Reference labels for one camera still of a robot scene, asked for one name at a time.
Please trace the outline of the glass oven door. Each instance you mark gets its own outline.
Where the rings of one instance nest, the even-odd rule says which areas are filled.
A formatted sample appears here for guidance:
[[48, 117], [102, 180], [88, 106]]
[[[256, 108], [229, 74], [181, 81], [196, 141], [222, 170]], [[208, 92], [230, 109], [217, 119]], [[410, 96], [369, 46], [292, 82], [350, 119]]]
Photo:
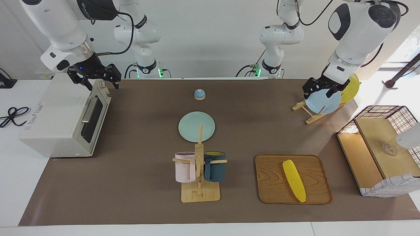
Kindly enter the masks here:
[[111, 97], [107, 87], [95, 88], [87, 101], [80, 121], [81, 143], [88, 151], [84, 156], [93, 155], [110, 102]]

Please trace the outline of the mint green plate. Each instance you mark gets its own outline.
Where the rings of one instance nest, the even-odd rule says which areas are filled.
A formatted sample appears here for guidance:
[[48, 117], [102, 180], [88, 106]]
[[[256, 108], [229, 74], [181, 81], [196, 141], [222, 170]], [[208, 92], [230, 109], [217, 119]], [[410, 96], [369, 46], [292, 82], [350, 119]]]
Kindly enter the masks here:
[[214, 134], [216, 129], [214, 119], [205, 112], [194, 111], [183, 116], [179, 121], [178, 131], [185, 140], [198, 143], [201, 125], [203, 126], [201, 140], [204, 142]]

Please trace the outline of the yellow corn cob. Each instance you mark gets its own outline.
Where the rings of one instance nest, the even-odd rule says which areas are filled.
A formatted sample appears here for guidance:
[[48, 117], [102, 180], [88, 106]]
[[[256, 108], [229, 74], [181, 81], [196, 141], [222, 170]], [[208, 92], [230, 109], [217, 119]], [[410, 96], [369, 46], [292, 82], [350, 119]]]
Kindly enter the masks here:
[[282, 167], [294, 196], [300, 203], [306, 202], [305, 187], [294, 162], [288, 159], [282, 163]]

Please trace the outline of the white toaster oven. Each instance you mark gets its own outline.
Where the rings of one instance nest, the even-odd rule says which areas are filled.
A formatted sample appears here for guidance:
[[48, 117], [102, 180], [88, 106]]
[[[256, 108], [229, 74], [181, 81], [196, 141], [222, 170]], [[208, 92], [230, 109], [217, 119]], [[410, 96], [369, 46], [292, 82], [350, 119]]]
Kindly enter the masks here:
[[[93, 90], [105, 81], [91, 81]], [[39, 154], [51, 157], [89, 157], [81, 143], [81, 117], [92, 91], [74, 84], [65, 73], [57, 73], [26, 122], [18, 140]]]

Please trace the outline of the light blue plate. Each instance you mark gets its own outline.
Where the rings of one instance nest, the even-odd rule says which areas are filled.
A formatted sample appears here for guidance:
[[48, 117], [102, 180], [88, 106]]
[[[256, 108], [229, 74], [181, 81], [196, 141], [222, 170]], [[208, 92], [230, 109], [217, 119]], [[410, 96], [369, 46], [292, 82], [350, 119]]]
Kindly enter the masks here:
[[329, 89], [322, 89], [312, 93], [308, 99], [305, 100], [307, 107], [315, 113], [330, 114], [334, 112], [341, 101], [341, 92], [335, 92], [330, 98], [327, 97]]

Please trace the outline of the wooden plate rack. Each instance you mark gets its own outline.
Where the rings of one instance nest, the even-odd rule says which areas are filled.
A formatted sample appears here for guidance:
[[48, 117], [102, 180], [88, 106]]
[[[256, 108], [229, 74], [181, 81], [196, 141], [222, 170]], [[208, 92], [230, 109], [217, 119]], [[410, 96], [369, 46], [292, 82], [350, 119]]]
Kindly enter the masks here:
[[[338, 108], [335, 110], [335, 111], [337, 111], [337, 110], [339, 110], [342, 106], [344, 106], [345, 105], [345, 103], [340, 103], [339, 104], [339, 106], [338, 106]], [[302, 109], [302, 110], [304, 110], [310, 117], [305, 121], [305, 124], [306, 125], [310, 125], [310, 124], [313, 124], [314, 122], [316, 122], [316, 121], [318, 121], [319, 119], [321, 119], [321, 118], [323, 118], [323, 117], [325, 117], [325, 116], [327, 116], [327, 115], [330, 115], [330, 114], [332, 114], [333, 112], [335, 112], [335, 111], [333, 111], [333, 112], [331, 112], [331, 113], [329, 113], [329, 114], [322, 114], [322, 112], [324, 111], [324, 107], [318, 112], [318, 113], [314, 113], [314, 112], [312, 112], [310, 109], [309, 109], [309, 106], [307, 106], [307, 104], [306, 104], [306, 101], [305, 100], [302, 100], [301, 102], [299, 102], [299, 103], [296, 103], [292, 108], [292, 111], [296, 111], [296, 110], [299, 110], [299, 109]]]

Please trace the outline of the yellow plate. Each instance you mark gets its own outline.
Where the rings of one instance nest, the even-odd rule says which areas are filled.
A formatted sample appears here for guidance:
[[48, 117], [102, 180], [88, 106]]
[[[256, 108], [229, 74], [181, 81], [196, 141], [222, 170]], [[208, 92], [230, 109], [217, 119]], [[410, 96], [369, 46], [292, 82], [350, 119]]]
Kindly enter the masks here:
[[354, 73], [349, 78], [349, 84], [341, 91], [341, 100], [340, 103], [346, 103], [352, 100], [359, 91], [360, 81], [358, 76]]

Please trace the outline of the white power strip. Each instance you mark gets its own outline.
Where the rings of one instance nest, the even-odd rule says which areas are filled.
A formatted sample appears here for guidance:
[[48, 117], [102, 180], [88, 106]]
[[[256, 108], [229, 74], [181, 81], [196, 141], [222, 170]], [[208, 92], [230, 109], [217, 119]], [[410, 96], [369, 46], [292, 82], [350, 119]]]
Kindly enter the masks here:
[[54, 77], [54, 75], [55, 75], [54, 72], [47, 71], [47, 70], [45, 70], [45, 71], [36, 71], [35, 74], [38, 77], [38, 79], [41, 79], [41, 80], [51, 80]]

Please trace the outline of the black stand pole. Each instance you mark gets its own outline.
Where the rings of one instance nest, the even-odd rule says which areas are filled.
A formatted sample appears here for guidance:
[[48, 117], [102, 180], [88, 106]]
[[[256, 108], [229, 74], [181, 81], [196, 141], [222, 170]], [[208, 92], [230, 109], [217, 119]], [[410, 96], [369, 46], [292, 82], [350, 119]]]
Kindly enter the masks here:
[[387, 89], [397, 89], [394, 87], [396, 81], [404, 76], [407, 76], [414, 72], [416, 69], [420, 67], [420, 52], [411, 60], [409, 61], [405, 67], [403, 67], [393, 78], [383, 82], [384, 87]]

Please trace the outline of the black desk clamp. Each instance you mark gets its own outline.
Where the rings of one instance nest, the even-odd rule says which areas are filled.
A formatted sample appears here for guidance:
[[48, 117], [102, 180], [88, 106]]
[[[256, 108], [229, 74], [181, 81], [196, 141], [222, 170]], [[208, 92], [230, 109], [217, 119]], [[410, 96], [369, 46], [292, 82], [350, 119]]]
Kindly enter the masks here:
[[17, 82], [17, 79], [13, 79], [9, 73], [4, 69], [0, 68], [0, 89], [10, 89]]

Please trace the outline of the brown wooden tray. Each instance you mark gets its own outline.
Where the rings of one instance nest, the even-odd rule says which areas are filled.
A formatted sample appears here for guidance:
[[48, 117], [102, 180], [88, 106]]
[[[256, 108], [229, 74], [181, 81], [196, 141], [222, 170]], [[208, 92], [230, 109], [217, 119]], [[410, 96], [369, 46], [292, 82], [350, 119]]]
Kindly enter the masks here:
[[[291, 160], [303, 181], [306, 200], [297, 199], [283, 162]], [[255, 157], [259, 198], [266, 204], [327, 205], [333, 196], [320, 158], [313, 154], [258, 154]]]

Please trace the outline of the brown table mat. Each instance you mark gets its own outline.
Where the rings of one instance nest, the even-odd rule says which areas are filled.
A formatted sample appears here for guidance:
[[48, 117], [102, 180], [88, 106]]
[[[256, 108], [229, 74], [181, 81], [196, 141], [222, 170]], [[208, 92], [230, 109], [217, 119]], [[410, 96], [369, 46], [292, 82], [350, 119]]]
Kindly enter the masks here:
[[[363, 197], [334, 133], [357, 105], [347, 104], [314, 125], [291, 107], [303, 99], [302, 79], [123, 80], [91, 158], [50, 159], [20, 226], [208, 224], [420, 219], [408, 194]], [[196, 100], [203, 89], [206, 98]], [[215, 121], [208, 151], [227, 154], [221, 199], [182, 203], [172, 158], [194, 144], [178, 131], [192, 111]], [[264, 204], [258, 197], [258, 154], [314, 154], [326, 171], [328, 205]]]

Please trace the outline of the pink mug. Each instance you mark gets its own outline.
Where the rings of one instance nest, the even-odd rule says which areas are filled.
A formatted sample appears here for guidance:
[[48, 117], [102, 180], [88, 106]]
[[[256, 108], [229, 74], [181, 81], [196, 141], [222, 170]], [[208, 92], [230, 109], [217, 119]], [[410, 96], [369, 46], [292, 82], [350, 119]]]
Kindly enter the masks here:
[[187, 163], [175, 162], [175, 180], [179, 183], [192, 183], [196, 181], [195, 152], [178, 152], [175, 153], [175, 158], [187, 161]]

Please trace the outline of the dark blue mug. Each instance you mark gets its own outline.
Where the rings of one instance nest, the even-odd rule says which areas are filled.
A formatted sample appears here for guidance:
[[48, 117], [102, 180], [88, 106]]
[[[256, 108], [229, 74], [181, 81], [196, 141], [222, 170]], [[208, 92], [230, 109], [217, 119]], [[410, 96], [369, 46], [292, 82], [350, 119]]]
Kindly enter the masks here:
[[204, 179], [210, 182], [220, 182], [225, 179], [225, 163], [211, 163], [212, 160], [226, 160], [222, 151], [206, 151], [204, 153]]

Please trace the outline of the wooden mug tree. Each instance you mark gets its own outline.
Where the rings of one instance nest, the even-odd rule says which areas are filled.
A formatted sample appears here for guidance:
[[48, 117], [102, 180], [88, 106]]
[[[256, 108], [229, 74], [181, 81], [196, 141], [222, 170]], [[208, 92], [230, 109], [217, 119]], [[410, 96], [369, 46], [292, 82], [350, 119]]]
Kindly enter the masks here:
[[[199, 128], [199, 140], [195, 144], [196, 181], [181, 183], [180, 200], [182, 203], [201, 203], [220, 200], [220, 185], [204, 179], [204, 145], [201, 140], [203, 126]], [[187, 163], [186, 160], [173, 158], [172, 161]], [[227, 163], [227, 160], [212, 160], [211, 163]]]

